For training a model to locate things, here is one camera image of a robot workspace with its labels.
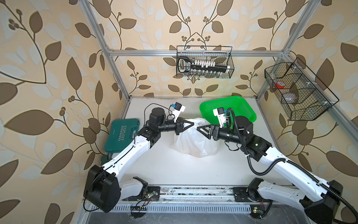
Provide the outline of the green tool case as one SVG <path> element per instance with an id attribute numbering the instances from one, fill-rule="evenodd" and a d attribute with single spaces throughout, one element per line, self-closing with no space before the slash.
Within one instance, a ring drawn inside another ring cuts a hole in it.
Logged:
<path id="1" fill-rule="evenodd" d="M 104 146 L 106 153 L 121 153 L 134 140 L 139 131 L 138 119 L 117 119 L 112 122 L 108 140 Z"/>

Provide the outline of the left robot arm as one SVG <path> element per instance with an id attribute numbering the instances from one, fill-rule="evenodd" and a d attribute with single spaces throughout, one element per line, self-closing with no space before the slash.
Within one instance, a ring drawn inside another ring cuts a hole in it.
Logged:
<path id="1" fill-rule="evenodd" d="M 191 128 L 194 123 L 180 117 L 185 106 L 176 103 L 171 106 L 169 119 L 160 107 L 152 109 L 148 121 L 139 130 L 134 140 L 116 157 L 102 166 L 94 165 L 88 172 L 84 188 L 84 201 L 108 213 L 120 200 L 131 197 L 148 198 L 148 183 L 139 177 L 121 182 L 122 177 L 134 162 L 160 139 L 162 132 L 174 131 L 176 135 Z"/>

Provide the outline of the printed white plastic bag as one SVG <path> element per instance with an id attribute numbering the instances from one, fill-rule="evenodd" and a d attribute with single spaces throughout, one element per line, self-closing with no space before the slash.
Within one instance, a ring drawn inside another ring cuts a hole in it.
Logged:
<path id="1" fill-rule="evenodd" d="M 197 127 L 210 123 L 204 118 L 188 119 L 188 121 L 193 122 L 194 125 L 180 135 L 175 135 L 170 148 L 197 158 L 216 155 L 219 150 L 219 142 L 209 140 L 197 131 Z"/>

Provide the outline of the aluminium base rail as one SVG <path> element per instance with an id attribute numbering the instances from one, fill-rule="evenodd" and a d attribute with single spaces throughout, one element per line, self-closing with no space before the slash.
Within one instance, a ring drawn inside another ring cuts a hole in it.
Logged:
<path id="1" fill-rule="evenodd" d="M 234 185 L 149 185 L 159 187 L 158 199 L 150 203 L 183 203 L 183 204 L 267 204 L 269 200 L 260 198 L 248 199 L 247 187 Z"/>

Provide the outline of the green plastic basket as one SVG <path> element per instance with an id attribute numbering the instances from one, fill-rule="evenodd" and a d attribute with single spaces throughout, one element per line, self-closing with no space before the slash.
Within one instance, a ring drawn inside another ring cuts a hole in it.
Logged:
<path id="1" fill-rule="evenodd" d="M 218 125 L 219 120 L 214 115 L 213 110 L 220 107 L 223 107 L 224 110 L 232 108 L 236 116 L 244 116 L 252 123 L 256 121 L 256 113 L 251 108 L 249 103 L 240 96 L 231 96 L 206 101 L 200 104 L 199 109 L 204 119 L 206 119 L 210 124 Z"/>

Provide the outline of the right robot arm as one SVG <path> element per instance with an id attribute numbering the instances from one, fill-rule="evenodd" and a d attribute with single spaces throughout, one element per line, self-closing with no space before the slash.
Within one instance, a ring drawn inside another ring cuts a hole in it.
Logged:
<path id="1" fill-rule="evenodd" d="M 205 125 L 197 131 L 208 139 L 238 143 L 248 159 L 254 159 L 268 168 L 256 171 L 256 178 L 247 187 L 248 197 L 252 201 L 259 199 L 284 203 L 305 214 L 317 224 L 332 224 L 341 203 L 343 187 L 336 181 L 319 178 L 284 156 L 276 147 L 253 133 L 253 123 L 246 117 L 237 116 L 233 127 Z M 276 171 L 290 181 L 295 188 L 288 188 L 262 179 L 270 171 Z"/>

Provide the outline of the red tape roll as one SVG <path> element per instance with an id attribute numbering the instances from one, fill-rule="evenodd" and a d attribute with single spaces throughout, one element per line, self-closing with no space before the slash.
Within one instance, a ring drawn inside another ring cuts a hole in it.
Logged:
<path id="1" fill-rule="evenodd" d="M 286 87 L 286 84 L 283 81 L 277 81 L 276 82 L 276 88 L 277 89 L 284 89 Z"/>

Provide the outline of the black white tool set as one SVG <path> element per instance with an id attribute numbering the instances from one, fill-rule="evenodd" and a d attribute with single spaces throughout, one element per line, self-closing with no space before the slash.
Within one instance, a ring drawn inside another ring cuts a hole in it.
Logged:
<path id="1" fill-rule="evenodd" d="M 229 65 L 220 65 L 215 61 L 195 60 L 189 57 L 179 57 L 176 66 L 181 73 L 189 73 L 191 71 L 228 73 L 232 69 Z"/>

